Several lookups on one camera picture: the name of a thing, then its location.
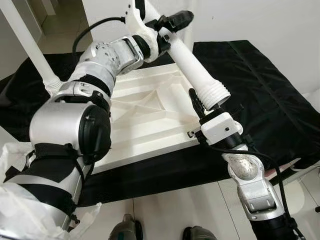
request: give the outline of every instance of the black cloth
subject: black cloth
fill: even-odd
[[[230,91],[231,97],[223,107],[242,124],[243,135],[250,134],[260,152],[272,156],[279,165],[300,157],[299,162],[308,166],[320,159],[320,114],[259,50],[242,40],[198,42],[193,53]],[[68,79],[73,70],[71,54],[45,57],[57,76]],[[143,67],[172,62],[166,54]],[[0,107],[1,116],[5,116],[0,118],[0,125],[18,140],[28,141],[32,115],[49,95],[30,60],[7,81],[6,96],[11,105]],[[88,177],[79,205],[139,197],[226,178],[229,178],[227,164],[220,154],[198,145]]]

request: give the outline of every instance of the black shoe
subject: black shoe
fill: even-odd
[[[135,221],[130,214],[123,216],[122,222],[118,223],[112,230],[109,240],[143,240],[142,226]]]
[[[182,240],[217,240],[217,238],[212,232],[201,226],[188,226],[183,231]]]

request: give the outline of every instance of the black cable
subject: black cable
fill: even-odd
[[[291,217],[290,213],[289,213],[289,209],[288,209],[288,204],[287,204],[287,199],[286,199],[286,194],[285,194],[285,187],[284,187],[284,183],[283,183],[283,178],[281,175],[281,171],[279,168],[278,163],[270,156],[263,154],[261,152],[256,152],[256,151],[246,151],[246,150],[232,150],[232,149],[223,149],[223,148],[218,148],[218,147],[214,147],[214,146],[210,146],[208,144],[205,144],[207,147],[209,147],[210,149],[220,152],[220,153],[225,153],[225,154],[245,154],[245,155],[254,155],[256,157],[261,157],[264,159],[269,160],[270,162],[272,162],[273,167],[276,171],[276,175],[278,178],[278,182],[279,182],[279,188],[280,188],[280,195],[281,195],[281,199],[282,199],[282,205],[283,205],[283,209],[284,209],[284,213],[288,219],[288,221],[290,222],[290,225],[292,226],[292,229],[295,230],[295,232],[298,234],[298,236],[301,239],[305,239],[304,235],[301,233],[301,231],[298,229],[297,223],[295,221],[294,218]]]
[[[121,16],[121,17],[107,17],[105,19],[102,19],[100,21],[97,21],[96,23],[92,24],[91,26],[89,26],[88,28],[86,28],[85,30],[83,30],[79,36],[76,37],[76,39],[74,40],[73,42],[73,45],[72,45],[72,56],[73,56],[73,61],[74,61],[74,67],[76,67],[79,59],[78,59],[78,56],[77,56],[77,45],[78,43],[80,42],[80,40],[88,33],[90,32],[92,29],[94,29],[95,27],[103,24],[103,23],[106,23],[106,22],[109,22],[109,21],[120,21],[122,23],[126,23],[126,18],[124,16]]]

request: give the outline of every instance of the doorway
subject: doorway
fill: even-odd
[[[71,53],[75,38],[88,25],[82,0],[28,0],[43,36],[38,46],[44,54]],[[92,43],[91,33],[79,42],[77,51],[84,51]]]

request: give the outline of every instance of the black connector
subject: black connector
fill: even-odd
[[[164,27],[170,32],[178,32],[187,27],[194,19],[194,14],[191,11],[179,11],[171,16],[162,15],[157,22],[158,31]]]

